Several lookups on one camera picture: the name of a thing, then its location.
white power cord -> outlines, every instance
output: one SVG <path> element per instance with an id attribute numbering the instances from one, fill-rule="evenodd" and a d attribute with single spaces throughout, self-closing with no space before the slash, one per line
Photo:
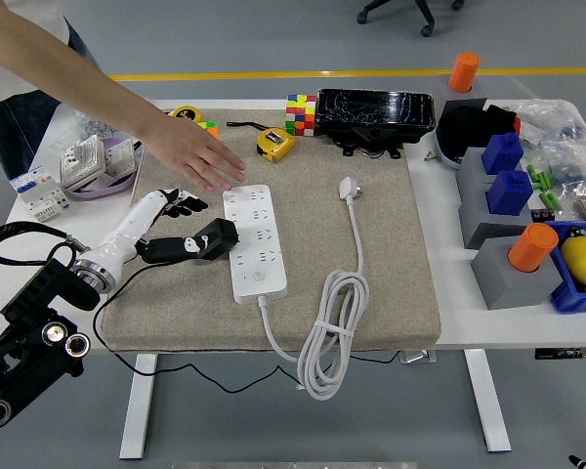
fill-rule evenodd
<path id="1" fill-rule="evenodd" d="M 265 332 L 273 349 L 285 360 L 297 363 L 297 376 L 300 383 L 318 401 L 330 399 L 341 387 L 348 368 L 356 326 L 369 301 L 369 285 L 366 278 L 362 276 L 363 259 L 360 233 L 354 215 L 354 199 L 358 197 L 358 193 L 359 187 L 354 178 L 347 177 L 341 182 L 339 196 L 346 201 L 350 211 L 358 253 L 358 268 L 356 272 L 333 271 L 325 280 L 319 304 L 319 314 L 299 358 L 286 354 L 277 345 L 268 319 L 267 297 L 263 295 L 258 298 Z M 335 325 L 330 323 L 330 319 L 339 293 L 343 289 L 347 289 L 347 291 L 341 305 L 338 325 Z M 334 335 L 328 343 L 323 345 L 328 332 L 332 332 Z M 321 356 L 330 351 L 335 344 L 337 350 L 334 360 L 327 372 L 324 373 L 321 369 Z"/>

human hand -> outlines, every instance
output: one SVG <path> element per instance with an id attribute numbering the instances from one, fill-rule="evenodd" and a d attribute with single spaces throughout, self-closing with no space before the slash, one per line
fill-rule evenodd
<path id="1" fill-rule="evenodd" d="M 218 171 L 240 183 L 245 181 L 241 158 L 192 120 L 161 112 L 141 140 L 161 163 L 205 191 L 232 189 Z"/>

power outlet socket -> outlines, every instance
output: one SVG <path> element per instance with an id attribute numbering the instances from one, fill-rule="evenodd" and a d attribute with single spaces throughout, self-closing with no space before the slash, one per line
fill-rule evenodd
<path id="1" fill-rule="evenodd" d="M 234 301 L 247 305 L 262 295 L 284 298 L 286 272 L 270 188 L 259 184 L 224 192 L 224 214 L 238 233 L 238 244 L 230 250 Z"/>

gray fabric mat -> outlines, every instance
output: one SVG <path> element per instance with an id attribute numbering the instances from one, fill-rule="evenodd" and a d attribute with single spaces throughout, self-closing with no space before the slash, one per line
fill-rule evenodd
<path id="1" fill-rule="evenodd" d="M 370 289 L 354 349 L 432 348 L 440 337 L 440 317 L 405 158 L 385 154 L 369 159 L 358 152 L 346 157 L 324 136 L 298 137 L 296 147 L 274 164 L 256 153 L 258 130 L 230 128 L 226 122 L 281 126 L 284 111 L 201 112 L 204 120 L 218 122 L 220 138 L 247 163 L 245 184 L 266 184 L 272 192 L 288 279 L 287 296 L 269 303 L 278 344 L 300 350 L 313 327 L 326 277 L 335 269 L 356 270 L 350 217 L 338 196 L 339 183 L 352 176 L 363 192 L 355 214 Z M 134 200 L 158 189 L 181 188 L 209 204 L 189 217 L 161 217 L 150 231 L 152 238 L 192 236 L 214 218 L 224 218 L 221 192 L 197 190 L 151 155 L 136 184 Z M 139 259 L 130 262 L 124 279 L 143 265 Z M 144 272 L 106 308 L 101 331 L 115 350 L 271 349 L 258 306 L 234 302 L 228 259 Z"/>

orange cylinder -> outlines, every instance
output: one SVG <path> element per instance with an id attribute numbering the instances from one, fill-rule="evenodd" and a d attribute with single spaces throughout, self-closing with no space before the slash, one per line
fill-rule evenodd
<path id="1" fill-rule="evenodd" d="M 461 52 L 458 54 L 456 64 L 449 77 L 449 88 L 456 93 L 469 93 L 476 73 L 480 66 L 480 56 L 473 52 Z"/>
<path id="2" fill-rule="evenodd" d="M 558 245 L 558 234 L 549 225 L 532 223 L 508 251 L 508 261 L 518 271 L 534 272 Z"/>

